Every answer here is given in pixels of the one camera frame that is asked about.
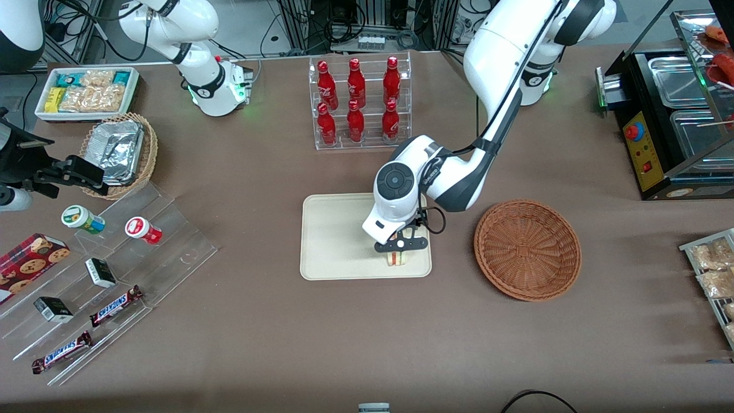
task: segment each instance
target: yellow control panel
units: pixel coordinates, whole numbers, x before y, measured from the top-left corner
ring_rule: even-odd
[[[627,150],[630,152],[637,182],[640,183],[643,191],[649,190],[662,181],[665,175],[642,112],[632,118],[622,132],[625,134]]]

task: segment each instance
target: table surface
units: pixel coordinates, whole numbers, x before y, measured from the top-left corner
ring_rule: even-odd
[[[520,111],[476,205],[432,237],[426,278],[364,281],[299,274],[303,200],[370,192],[390,154],[315,150],[307,58],[267,60],[252,103],[224,118],[191,103],[174,66],[139,66],[135,110],[159,137],[153,181],[221,249],[61,387],[0,347],[0,403],[19,403],[0,410],[354,412],[388,401],[396,413],[498,412],[543,389],[581,412],[724,411],[734,366],[704,364],[730,353],[677,246],[734,227],[734,201],[639,200],[614,116],[595,110],[593,70],[620,50],[568,49],[546,96]],[[461,68],[412,56],[414,131],[465,146],[475,112]],[[63,158],[89,128],[39,121],[35,132]],[[553,301],[507,297],[476,264],[479,218],[511,198],[553,207],[581,241],[581,275]],[[59,222],[69,204],[108,204],[67,187],[35,201],[0,215],[0,251],[33,232],[70,237]]]

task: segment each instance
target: red switch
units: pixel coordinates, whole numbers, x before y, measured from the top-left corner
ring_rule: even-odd
[[[635,125],[630,125],[625,129],[625,137],[629,140],[635,140],[637,138],[637,135],[639,135],[640,130]]]

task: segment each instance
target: brown wicker basket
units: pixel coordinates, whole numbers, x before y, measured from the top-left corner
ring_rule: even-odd
[[[153,130],[153,127],[150,126],[150,123],[148,123],[145,118],[136,113],[126,113],[124,115],[114,116],[112,118],[105,119],[102,123],[122,121],[136,121],[145,127],[145,136],[143,137],[142,149],[140,150],[140,160],[138,161],[137,167],[137,177],[135,178],[135,181],[128,186],[109,187],[109,192],[105,196],[94,193],[86,188],[82,188],[81,190],[89,196],[116,201],[133,189],[147,184],[150,180],[150,176],[153,175],[153,169],[156,167],[156,156],[158,155],[158,137],[156,136],[156,131]],[[87,145],[89,144],[90,137],[92,136],[92,130],[87,134],[87,139],[84,140],[84,143],[81,144],[81,150],[79,151],[80,157],[84,157],[84,153],[87,151]]]
[[[485,212],[474,233],[474,253],[500,291],[524,301],[558,297],[581,270],[581,245],[571,225],[530,200],[502,202]]]

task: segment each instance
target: cookie box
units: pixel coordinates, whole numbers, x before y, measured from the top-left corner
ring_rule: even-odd
[[[0,304],[69,256],[69,247],[43,234],[33,234],[0,256]]]

